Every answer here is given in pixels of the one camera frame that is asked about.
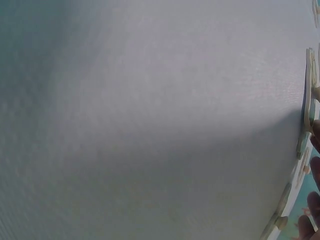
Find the person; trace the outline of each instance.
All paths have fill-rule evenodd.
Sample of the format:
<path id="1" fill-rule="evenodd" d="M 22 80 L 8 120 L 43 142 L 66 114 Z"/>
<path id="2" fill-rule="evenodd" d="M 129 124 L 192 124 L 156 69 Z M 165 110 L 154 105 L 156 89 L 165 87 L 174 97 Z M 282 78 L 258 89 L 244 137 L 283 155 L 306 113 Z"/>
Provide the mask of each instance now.
<path id="1" fill-rule="evenodd" d="M 314 148 L 320 153 L 320 120 L 315 120 L 312 125 L 313 134 L 310 141 Z M 313 157 L 310 161 L 313 179 L 318 190 L 320 190 L 320 157 Z M 299 240 L 320 240 L 320 195 L 313 191 L 307 196 L 307 204 L 314 220 L 319 228 L 317 232 L 308 216 L 302 215 L 298 220 Z"/>

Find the finger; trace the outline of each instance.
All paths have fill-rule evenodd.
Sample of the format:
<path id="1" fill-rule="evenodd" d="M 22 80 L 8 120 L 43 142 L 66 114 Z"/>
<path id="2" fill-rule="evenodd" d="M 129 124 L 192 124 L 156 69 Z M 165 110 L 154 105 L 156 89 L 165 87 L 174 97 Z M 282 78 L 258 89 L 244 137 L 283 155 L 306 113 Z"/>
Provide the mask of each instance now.
<path id="1" fill-rule="evenodd" d="M 302 215 L 298 220 L 299 239 L 309 240 L 314 234 L 315 229 L 306 215 Z"/>
<path id="2" fill-rule="evenodd" d="M 317 150 L 317 152 L 320 153 L 320 142 L 317 140 L 316 136 L 311 136 L 310 142 L 314 146 L 315 150 Z"/>
<path id="3" fill-rule="evenodd" d="M 309 193 L 307 197 L 308 207 L 313 217 L 315 225 L 320 227 L 320 196 L 315 191 Z"/>
<path id="4" fill-rule="evenodd" d="M 316 186 L 320 189 L 320 158 L 315 156 L 310 161 L 312 176 Z"/>
<path id="5" fill-rule="evenodd" d="M 318 140 L 320 140 L 320 120 L 319 119 L 313 121 L 312 130 L 313 130 L 315 137 Z"/>

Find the textured fabric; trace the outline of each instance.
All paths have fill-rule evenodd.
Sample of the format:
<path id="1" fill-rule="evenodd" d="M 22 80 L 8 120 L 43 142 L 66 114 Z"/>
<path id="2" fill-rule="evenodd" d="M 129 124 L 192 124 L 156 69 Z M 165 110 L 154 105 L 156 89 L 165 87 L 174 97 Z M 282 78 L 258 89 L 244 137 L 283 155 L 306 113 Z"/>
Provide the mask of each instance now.
<path id="1" fill-rule="evenodd" d="M 1 1 L 0 239 L 258 239 L 313 21 L 300 0 Z"/>

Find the hand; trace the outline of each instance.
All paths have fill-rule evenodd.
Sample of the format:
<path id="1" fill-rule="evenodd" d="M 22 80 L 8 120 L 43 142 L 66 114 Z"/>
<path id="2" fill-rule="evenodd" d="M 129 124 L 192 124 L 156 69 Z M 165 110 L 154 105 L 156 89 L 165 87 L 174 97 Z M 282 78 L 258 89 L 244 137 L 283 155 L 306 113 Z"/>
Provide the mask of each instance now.
<path id="1" fill-rule="evenodd" d="M 310 141 L 314 148 L 320 153 L 320 120 L 313 122 L 314 136 L 310 138 Z M 310 161 L 310 167 L 313 175 L 313 179 L 320 190 L 320 158 L 314 157 Z M 317 192 L 313 191 L 309 193 L 307 197 L 308 207 L 316 226 L 320 229 L 320 196 Z M 320 240 L 320 230 L 315 232 L 309 217 L 303 215 L 298 221 L 299 228 L 299 240 Z"/>

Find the white fabric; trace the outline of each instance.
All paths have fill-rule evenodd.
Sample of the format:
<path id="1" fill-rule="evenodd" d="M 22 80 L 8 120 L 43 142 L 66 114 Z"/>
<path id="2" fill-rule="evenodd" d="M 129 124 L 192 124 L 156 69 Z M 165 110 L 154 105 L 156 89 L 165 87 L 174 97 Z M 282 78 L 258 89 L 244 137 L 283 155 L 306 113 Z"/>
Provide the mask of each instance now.
<path id="1" fill-rule="evenodd" d="M 0 2 L 0 239 L 258 239 L 294 166 L 308 4 Z"/>

